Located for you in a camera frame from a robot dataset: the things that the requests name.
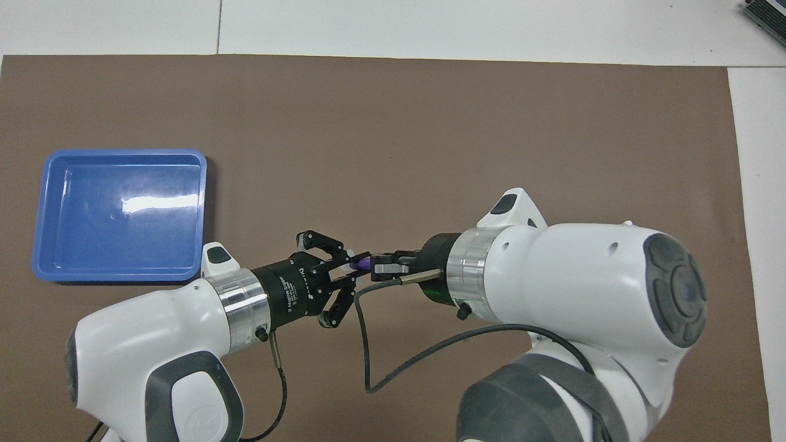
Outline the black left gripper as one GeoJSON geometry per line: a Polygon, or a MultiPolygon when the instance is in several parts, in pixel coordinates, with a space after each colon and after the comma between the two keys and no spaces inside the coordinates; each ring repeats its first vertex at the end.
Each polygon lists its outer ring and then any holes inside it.
{"type": "Polygon", "coordinates": [[[301,252],[319,249],[329,254],[330,258],[323,260],[311,254],[292,254],[285,260],[252,270],[267,294],[269,330],[317,314],[320,314],[319,324],[322,328],[335,329],[353,304],[357,280],[370,273],[369,269],[354,271],[349,263],[371,257],[370,252],[350,254],[341,241],[314,230],[298,234],[297,244],[301,252]],[[353,272],[333,281],[329,274],[333,269],[353,272]],[[336,300],[330,308],[324,310],[329,297],[336,291],[336,300]]]}

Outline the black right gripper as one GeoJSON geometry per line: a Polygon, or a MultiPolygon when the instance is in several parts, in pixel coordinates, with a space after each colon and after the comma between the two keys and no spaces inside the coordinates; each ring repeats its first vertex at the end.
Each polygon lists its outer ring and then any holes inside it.
{"type": "Polygon", "coordinates": [[[421,283],[421,290],[436,304],[454,304],[447,285],[447,263],[450,251],[461,234],[437,234],[431,237],[420,249],[396,250],[389,254],[373,254],[374,277],[401,277],[418,273],[411,266],[418,254],[421,253],[421,271],[439,269],[440,277],[421,283]]]}

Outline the blue plastic tray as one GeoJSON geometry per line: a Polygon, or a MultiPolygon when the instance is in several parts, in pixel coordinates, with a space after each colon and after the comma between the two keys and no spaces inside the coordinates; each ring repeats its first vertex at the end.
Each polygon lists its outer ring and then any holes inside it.
{"type": "Polygon", "coordinates": [[[180,282],[200,269],[196,149],[62,149],[42,169],[31,268],[52,282],[180,282]]]}

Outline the brown table mat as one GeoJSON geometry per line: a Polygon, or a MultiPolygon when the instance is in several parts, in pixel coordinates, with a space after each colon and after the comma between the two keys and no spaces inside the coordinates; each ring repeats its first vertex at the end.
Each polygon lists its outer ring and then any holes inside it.
{"type": "Polygon", "coordinates": [[[0,442],[82,442],[64,350],[79,319],[151,291],[32,271],[60,149],[209,161],[205,237],[244,266],[317,230],[356,252],[473,227],[521,187],[548,224],[679,238],[709,293],[651,442],[771,442],[725,68],[300,56],[12,56],[0,75],[0,442]]]}

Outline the grey ribbed metal object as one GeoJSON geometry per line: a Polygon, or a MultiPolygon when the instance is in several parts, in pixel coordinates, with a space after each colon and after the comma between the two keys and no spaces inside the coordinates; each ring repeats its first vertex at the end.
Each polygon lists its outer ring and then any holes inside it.
{"type": "Polygon", "coordinates": [[[786,45],[786,12],[769,0],[744,0],[743,14],[778,42],[786,45]]]}

